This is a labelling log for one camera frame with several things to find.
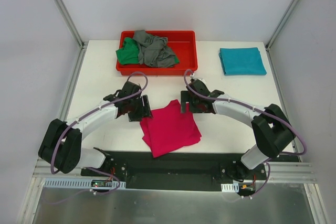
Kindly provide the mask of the grey t shirt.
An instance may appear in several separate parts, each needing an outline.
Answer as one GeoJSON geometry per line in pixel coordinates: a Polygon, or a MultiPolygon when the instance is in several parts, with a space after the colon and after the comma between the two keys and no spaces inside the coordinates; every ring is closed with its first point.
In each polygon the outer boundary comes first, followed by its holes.
{"type": "Polygon", "coordinates": [[[176,53],[167,45],[168,38],[136,30],[133,40],[137,43],[138,61],[151,68],[172,68],[180,63],[176,53]]]}

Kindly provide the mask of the right aluminium frame post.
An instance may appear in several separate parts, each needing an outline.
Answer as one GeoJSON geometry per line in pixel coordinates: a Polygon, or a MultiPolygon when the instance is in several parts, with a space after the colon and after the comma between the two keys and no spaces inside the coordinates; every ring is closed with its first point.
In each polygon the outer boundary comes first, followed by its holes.
{"type": "Polygon", "coordinates": [[[282,15],[282,17],[280,19],[278,25],[276,26],[276,28],[275,28],[274,32],[272,33],[270,39],[268,40],[268,42],[265,45],[266,51],[269,51],[271,49],[271,47],[275,43],[276,39],[278,38],[278,36],[282,32],[282,30],[284,29],[285,25],[289,21],[291,15],[295,11],[296,7],[299,5],[300,1],[301,0],[291,0],[290,1],[288,7],[286,8],[284,14],[282,15]]]}

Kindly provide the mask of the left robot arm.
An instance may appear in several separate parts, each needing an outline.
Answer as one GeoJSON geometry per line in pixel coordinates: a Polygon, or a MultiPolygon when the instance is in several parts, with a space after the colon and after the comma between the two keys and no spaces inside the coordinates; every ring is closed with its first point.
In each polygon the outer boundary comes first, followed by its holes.
{"type": "Polygon", "coordinates": [[[108,154],[95,147],[84,148],[82,141],[108,122],[127,115],[130,122],[151,118],[147,95],[140,85],[126,81],[122,89],[109,94],[91,111],[76,118],[52,120],[40,145],[38,156],[50,164],[52,174],[67,174],[75,168],[91,167],[99,176],[110,173],[108,154]]]}

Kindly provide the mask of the green t shirt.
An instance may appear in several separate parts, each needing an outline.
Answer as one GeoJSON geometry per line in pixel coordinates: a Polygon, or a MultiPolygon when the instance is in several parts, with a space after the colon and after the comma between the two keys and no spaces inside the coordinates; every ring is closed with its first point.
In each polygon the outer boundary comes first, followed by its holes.
{"type": "Polygon", "coordinates": [[[138,44],[130,37],[126,37],[122,47],[116,51],[117,60],[121,65],[137,65],[139,63],[138,54],[138,44]]]}

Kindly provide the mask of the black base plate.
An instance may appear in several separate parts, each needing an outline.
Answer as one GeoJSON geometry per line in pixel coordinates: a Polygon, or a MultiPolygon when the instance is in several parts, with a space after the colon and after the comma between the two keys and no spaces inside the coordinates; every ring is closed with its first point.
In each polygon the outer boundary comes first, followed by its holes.
{"type": "Polygon", "coordinates": [[[168,153],[106,151],[101,171],[126,183],[127,189],[220,191],[231,184],[227,169],[241,153],[168,153]]]}

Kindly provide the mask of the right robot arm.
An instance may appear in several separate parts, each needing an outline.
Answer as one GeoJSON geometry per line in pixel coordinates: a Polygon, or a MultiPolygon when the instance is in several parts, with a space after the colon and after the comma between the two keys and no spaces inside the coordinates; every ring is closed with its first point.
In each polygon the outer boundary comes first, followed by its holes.
{"type": "Polygon", "coordinates": [[[250,178],[259,164],[277,157],[295,138],[278,105],[253,106],[223,91],[210,92],[200,79],[192,79],[181,91],[181,112],[186,111],[227,116],[252,128],[256,143],[236,165],[236,173],[242,179],[250,178]]]}

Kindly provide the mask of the magenta t shirt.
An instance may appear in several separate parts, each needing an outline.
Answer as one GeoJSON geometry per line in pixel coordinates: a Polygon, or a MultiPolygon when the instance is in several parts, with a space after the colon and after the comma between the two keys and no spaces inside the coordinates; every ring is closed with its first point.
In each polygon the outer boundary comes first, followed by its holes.
{"type": "Polygon", "coordinates": [[[190,111],[181,112],[178,100],[160,109],[152,111],[152,118],[140,122],[143,140],[150,148],[154,158],[197,144],[201,133],[190,111]]]}

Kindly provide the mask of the left aluminium frame post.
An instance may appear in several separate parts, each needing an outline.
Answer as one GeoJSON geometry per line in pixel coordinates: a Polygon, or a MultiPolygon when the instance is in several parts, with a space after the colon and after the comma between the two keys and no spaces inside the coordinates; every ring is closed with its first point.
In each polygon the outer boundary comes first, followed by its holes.
{"type": "Polygon", "coordinates": [[[63,20],[65,21],[70,33],[72,34],[74,40],[76,41],[77,45],[79,46],[80,49],[85,48],[86,43],[82,39],[82,37],[79,34],[79,31],[64,3],[63,0],[54,0],[63,20]]]}

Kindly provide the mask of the red plastic bin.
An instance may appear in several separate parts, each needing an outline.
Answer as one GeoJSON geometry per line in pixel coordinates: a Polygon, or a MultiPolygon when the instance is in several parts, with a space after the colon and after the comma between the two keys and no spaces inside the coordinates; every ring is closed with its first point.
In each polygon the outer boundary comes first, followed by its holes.
{"type": "Polygon", "coordinates": [[[192,30],[148,30],[149,34],[166,37],[167,45],[176,53],[179,63],[170,68],[151,68],[146,65],[122,65],[115,68],[123,76],[140,71],[147,76],[182,76],[187,69],[198,69],[195,32],[192,30]]]}

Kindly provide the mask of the aluminium frame post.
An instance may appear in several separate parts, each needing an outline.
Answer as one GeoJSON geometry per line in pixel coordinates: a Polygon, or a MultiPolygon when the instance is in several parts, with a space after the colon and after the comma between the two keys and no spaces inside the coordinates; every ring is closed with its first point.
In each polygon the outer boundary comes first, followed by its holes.
{"type": "Polygon", "coordinates": [[[74,40],[76,41],[77,45],[79,46],[80,49],[85,48],[86,43],[82,39],[82,37],[79,34],[79,31],[64,3],[63,0],[54,0],[63,20],[65,21],[70,33],[72,34],[74,40]]]}
{"type": "Polygon", "coordinates": [[[270,39],[268,40],[268,42],[265,45],[266,51],[269,51],[271,49],[271,47],[275,43],[276,39],[278,38],[278,36],[282,32],[282,30],[284,29],[285,25],[289,21],[291,15],[295,11],[296,7],[299,5],[300,1],[301,0],[291,0],[290,1],[288,7],[286,8],[284,14],[282,15],[282,17],[280,19],[278,25],[276,26],[276,28],[275,28],[274,32],[272,33],[270,39]]]}

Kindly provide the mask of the folded teal t shirt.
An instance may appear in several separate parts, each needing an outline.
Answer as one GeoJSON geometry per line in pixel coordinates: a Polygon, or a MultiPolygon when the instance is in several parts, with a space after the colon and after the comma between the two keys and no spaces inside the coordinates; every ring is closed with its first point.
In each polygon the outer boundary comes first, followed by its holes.
{"type": "Polygon", "coordinates": [[[265,76],[260,51],[252,48],[221,48],[219,58],[226,76],[265,76]]]}

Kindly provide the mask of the aluminium front rail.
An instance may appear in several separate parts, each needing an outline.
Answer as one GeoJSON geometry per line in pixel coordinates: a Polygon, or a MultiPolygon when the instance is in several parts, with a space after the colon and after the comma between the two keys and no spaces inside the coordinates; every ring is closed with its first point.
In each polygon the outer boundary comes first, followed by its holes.
{"type": "MultiPolygon", "coordinates": [[[[316,184],[317,177],[310,163],[306,162],[269,162],[270,181],[272,183],[316,184]]],[[[46,161],[38,159],[33,177],[51,177],[46,161]]]]}

